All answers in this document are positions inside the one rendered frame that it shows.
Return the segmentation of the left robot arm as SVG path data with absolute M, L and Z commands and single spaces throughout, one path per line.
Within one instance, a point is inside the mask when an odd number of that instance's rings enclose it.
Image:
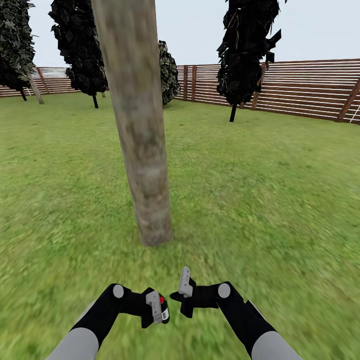
M 119 313 L 141 316 L 146 329 L 163 321 L 161 295 L 148 287 L 142 294 L 111 283 L 78 318 L 72 330 L 45 360 L 94 360 Z

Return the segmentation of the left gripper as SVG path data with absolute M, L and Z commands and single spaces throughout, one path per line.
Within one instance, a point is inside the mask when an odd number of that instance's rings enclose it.
M 148 287 L 142 294 L 137 293 L 137 305 L 132 316 L 141 316 L 141 326 L 146 329 L 154 322 L 153 309 L 147 304 L 146 295 L 151 293 L 153 289 Z

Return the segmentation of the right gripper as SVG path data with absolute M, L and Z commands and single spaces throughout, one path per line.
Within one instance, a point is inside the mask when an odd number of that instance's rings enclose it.
M 181 302 L 180 312 L 187 318 L 193 317 L 193 310 L 196 307 L 205 308 L 204 303 L 201 300 L 202 290 L 204 285 L 196 285 L 196 282 L 190 277 L 188 284 L 192 287 L 192 296 L 185 297 L 184 294 L 180 294 L 178 291 L 171 293 L 169 296 L 173 300 Z

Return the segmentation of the pesticide atomizer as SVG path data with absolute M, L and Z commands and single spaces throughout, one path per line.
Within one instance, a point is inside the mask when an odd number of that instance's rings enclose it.
M 162 312 L 162 323 L 163 324 L 167 324 L 170 320 L 170 316 L 169 316 L 169 310 L 168 310 L 168 301 L 166 300 L 166 298 L 164 298 L 163 296 L 160 296 L 160 306 L 163 308 L 163 312 Z

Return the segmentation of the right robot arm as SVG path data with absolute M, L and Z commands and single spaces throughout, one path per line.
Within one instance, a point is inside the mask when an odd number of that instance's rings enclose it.
M 192 318 L 196 307 L 220 308 L 251 360 L 304 360 L 249 299 L 243 302 L 244 299 L 229 281 L 197 286 L 190 274 L 187 266 L 182 268 L 178 291 L 169 295 L 181 302 L 180 312 L 183 315 Z

